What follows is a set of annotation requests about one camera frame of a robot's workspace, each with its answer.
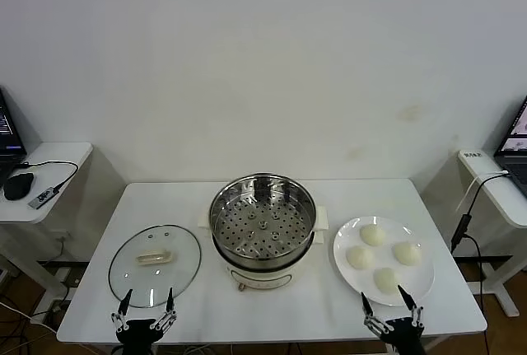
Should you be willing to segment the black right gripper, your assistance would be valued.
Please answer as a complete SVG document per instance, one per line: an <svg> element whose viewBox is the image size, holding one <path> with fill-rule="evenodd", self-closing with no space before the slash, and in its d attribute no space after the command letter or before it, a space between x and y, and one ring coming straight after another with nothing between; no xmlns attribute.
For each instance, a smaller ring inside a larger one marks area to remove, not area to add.
<svg viewBox="0 0 527 355"><path fill-rule="evenodd" d="M371 304L361 292L364 325L374 334L380 335L380 340L392 345L400 355L424 355L421 337L424 325L421 322L423 308L418 306L413 297L401 285L398 290L404 304L411 312L411 317L404 317L384 322L374 316Z"/></svg>

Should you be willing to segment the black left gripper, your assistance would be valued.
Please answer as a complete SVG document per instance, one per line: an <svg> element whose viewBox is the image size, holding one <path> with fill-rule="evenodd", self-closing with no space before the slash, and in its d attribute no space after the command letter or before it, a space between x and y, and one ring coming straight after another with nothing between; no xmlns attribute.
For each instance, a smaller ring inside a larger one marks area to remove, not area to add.
<svg viewBox="0 0 527 355"><path fill-rule="evenodd" d="M129 303L133 290L129 289L120 301L117 312L111 314L116 329L119 345L114 348L115 354L148 355L153 354L153 344L163 337L162 330L169 330L177 320L173 290L170 288L165 312L157 319L130 320L127 322Z"/></svg>

